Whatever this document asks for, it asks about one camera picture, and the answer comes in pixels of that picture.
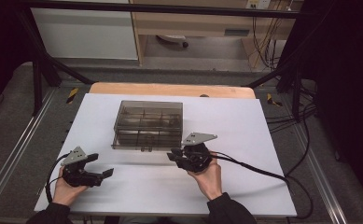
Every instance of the metal bracket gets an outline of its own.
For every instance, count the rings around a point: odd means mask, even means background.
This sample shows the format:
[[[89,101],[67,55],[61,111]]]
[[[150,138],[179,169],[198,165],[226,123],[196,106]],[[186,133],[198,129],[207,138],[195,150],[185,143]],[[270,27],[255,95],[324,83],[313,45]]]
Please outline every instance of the metal bracket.
[[[84,161],[88,158],[81,147],[76,147],[62,162],[62,166],[69,165],[78,161]]]
[[[190,133],[184,141],[181,141],[182,146],[195,146],[203,142],[216,139],[216,134],[209,133]]]

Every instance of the white cabinet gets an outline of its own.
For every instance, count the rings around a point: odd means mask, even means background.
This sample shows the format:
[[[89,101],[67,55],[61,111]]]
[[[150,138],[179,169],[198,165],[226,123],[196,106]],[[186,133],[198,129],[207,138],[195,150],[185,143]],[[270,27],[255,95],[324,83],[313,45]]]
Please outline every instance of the white cabinet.
[[[89,2],[129,3],[128,0]],[[56,58],[137,60],[130,12],[32,8],[48,53]]]

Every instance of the black cable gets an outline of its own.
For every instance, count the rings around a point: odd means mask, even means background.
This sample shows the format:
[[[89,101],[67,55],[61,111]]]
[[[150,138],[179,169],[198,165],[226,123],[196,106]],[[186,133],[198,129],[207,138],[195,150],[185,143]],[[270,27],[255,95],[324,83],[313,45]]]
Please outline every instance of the black cable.
[[[300,116],[302,119],[307,119],[309,118],[311,115],[313,115],[315,113],[316,108],[314,107],[313,109],[311,109],[307,114]],[[294,124],[297,124],[298,122],[295,119],[291,119],[291,121],[287,121],[284,124],[281,124],[275,128],[270,129],[270,133],[277,133],[279,131],[282,131],[283,129],[286,129]]]
[[[312,104],[309,104],[307,106],[304,107],[303,109],[303,114],[305,114],[306,109]],[[297,162],[297,164],[295,164],[287,173],[286,176],[290,175],[292,172],[295,171],[295,169],[298,168],[298,166],[300,166],[300,164],[304,161],[304,159],[306,158],[307,154],[309,153],[309,148],[310,148],[310,134],[309,134],[309,129],[307,127],[306,124],[306,119],[303,119],[303,125],[305,128],[305,132],[306,132],[306,137],[307,137],[307,143],[306,143],[306,149],[305,152],[303,153],[303,156],[300,158],[300,160]]]
[[[313,211],[314,211],[314,201],[313,201],[312,196],[309,194],[309,191],[301,184],[301,182],[297,178],[295,178],[295,177],[293,177],[291,175],[288,175],[287,178],[293,180],[295,183],[297,183],[300,186],[300,188],[305,192],[305,194],[309,198],[309,202],[310,202],[309,212],[304,216],[297,216],[295,218],[297,218],[297,219],[306,219],[306,218],[310,217],[312,215]]]
[[[50,183],[52,183],[54,180],[50,181],[50,177],[52,176],[53,170],[55,169],[57,163],[61,161],[62,159],[66,158],[70,153],[62,155],[59,159],[57,159],[53,164],[52,167],[50,167],[48,177],[47,177],[47,185],[45,186],[45,192],[47,193],[47,199],[49,203],[52,203],[52,194],[50,193]]]
[[[273,69],[275,69],[274,67],[274,55],[276,53],[276,44],[277,44],[277,40],[273,41],[273,50],[272,50],[272,67]]]
[[[315,107],[309,109],[309,111],[307,111],[307,113],[308,113],[307,115],[309,115],[309,113],[311,113],[314,110],[315,110]],[[282,116],[282,117],[270,117],[270,118],[265,118],[265,119],[280,119],[280,120],[275,120],[275,121],[267,121],[266,122],[267,124],[284,123],[284,122],[289,122],[289,121],[295,120],[295,118],[292,115],[286,115],[286,116]]]
[[[262,174],[262,175],[267,175],[267,176],[271,176],[271,177],[274,177],[274,178],[277,178],[277,179],[280,179],[280,180],[283,180],[284,182],[286,182],[286,185],[288,186],[289,188],[289,181],[281,176],[281,175],[277,175],[277,174],[273,174],[273,173],[270,173],[270,172],[267,172],[267,171],[264,171],[264,170],[261,170],[257,167],[254,167],[252,165],[249,165],[249,164],[246,164],[244,162],[240,162],[240,161],[237,161],[235,159],[233,159],[232,157],[224,154],[224,153],[221,153],[221,152],[215,152],[215,151],[212,151],[216,154],[220,154],[220,155],[224,155],[225,157],[220,157],[220,156],[215,156],[215,155],[212,155],[210,153],[201,153],[201,152],[184,152],[184,154],[187,156],[187,155],[199,155],[199,156],[208,156],[208,157],[211,157],[211,158],[216,158],[216,159],[219,159],[219,160],[223,160],[223,161],[230,161],[230,162],[233,162],[233,163],[236,163],[236,164],[239,164],[241,166],[243,166],[244,168],[247,168],[251,171],[254,171],[256,173],[259,173],[259,174]]]
[[[58,180],[58,179],[60,179],[60,178],[63,178],[63,176],[59,176],[59,177],[57,177],[57,178],[52,179],[52,180],[49,182],[49,184],[51,185],[54,181],[56,181],[56,180]]]
[[[281,2],[282,2],[282,0],[280,0],[278,2],[277,6],[276,6],[276,10],[280,7]],[[270,44],[271,44],[271,40],[274,37],[274,35],[276,34],[277,28],[279,27],[280,23],[281,23],[281,19],[272,18],[271,23],[269,24],[268,31],[267,31],[267,33],[265,35],[265,38],[261,42],[262,46],[260,46],[259,43],[258,43],[257,37],[256,37],[257,18],[253,17],[253,35],[254,35],[253,43],[254,43],[254,46],[256,47],[259,58],[262,60],[264,65],[266,67],[271,68],[271,70],[273,70],[274,67],[272,66],[272,63],[270,62],[272,60],[270,60],[268,58],[269,47],[270,47]],[[265,49],[264,56],[262,56],[262,52],[261,52],[262,49]]]

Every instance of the person's left hand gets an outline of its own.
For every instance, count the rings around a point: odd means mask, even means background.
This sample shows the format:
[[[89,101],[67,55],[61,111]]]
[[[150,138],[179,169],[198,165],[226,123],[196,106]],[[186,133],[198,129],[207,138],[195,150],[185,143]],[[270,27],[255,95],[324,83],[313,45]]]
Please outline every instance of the person's left hand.
[[[59,177],[63,176],[63,169],[62,166],[59,170]],[[63,178],[59,178],[56,181],[55,195],[52,202],[70,206],[77,196],[87,188],[87,186],[72,187]]]

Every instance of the metal frame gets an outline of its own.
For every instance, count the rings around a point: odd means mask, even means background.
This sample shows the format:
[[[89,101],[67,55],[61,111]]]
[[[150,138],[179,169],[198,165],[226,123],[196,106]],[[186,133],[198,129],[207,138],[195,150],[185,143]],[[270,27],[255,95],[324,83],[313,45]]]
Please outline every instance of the metal frame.
[[[169,5],[147,5],[147,4],[121,4],[121,3],[92,3],[92,2],[70,2],[70,1],[36,1],[20,0],[24,7],[57,8],[72,10],[93,11],[126,11],[126,12],[152,12],[152,13],[174,13],[174,14],[196,14],[236,17],[260,17],[281,19],[307,19],[317,16],[314,13],[298,11],[277,11],[263,9],[244,9],[228,7],[188,7]]]

